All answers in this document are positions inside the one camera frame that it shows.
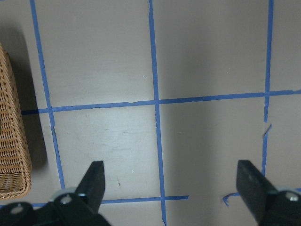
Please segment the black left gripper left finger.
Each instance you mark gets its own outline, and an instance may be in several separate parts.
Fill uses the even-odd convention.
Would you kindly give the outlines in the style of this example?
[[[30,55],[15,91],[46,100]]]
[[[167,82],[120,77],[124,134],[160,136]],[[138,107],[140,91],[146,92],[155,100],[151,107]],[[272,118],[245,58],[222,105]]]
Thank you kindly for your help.
[[[80,212],[86,216],[98,213],[105,193],[105,173],[103,161],[94,161],[75,190],[80,204]]]

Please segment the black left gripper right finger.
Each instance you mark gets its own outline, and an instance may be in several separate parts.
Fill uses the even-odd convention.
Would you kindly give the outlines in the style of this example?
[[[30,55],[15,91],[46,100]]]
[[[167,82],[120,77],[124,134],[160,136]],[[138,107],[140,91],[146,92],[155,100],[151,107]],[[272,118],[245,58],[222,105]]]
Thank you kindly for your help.
[[[262,222],[277,196],[277,189],[249,160],[238,161],[236,188],[256,222]]]

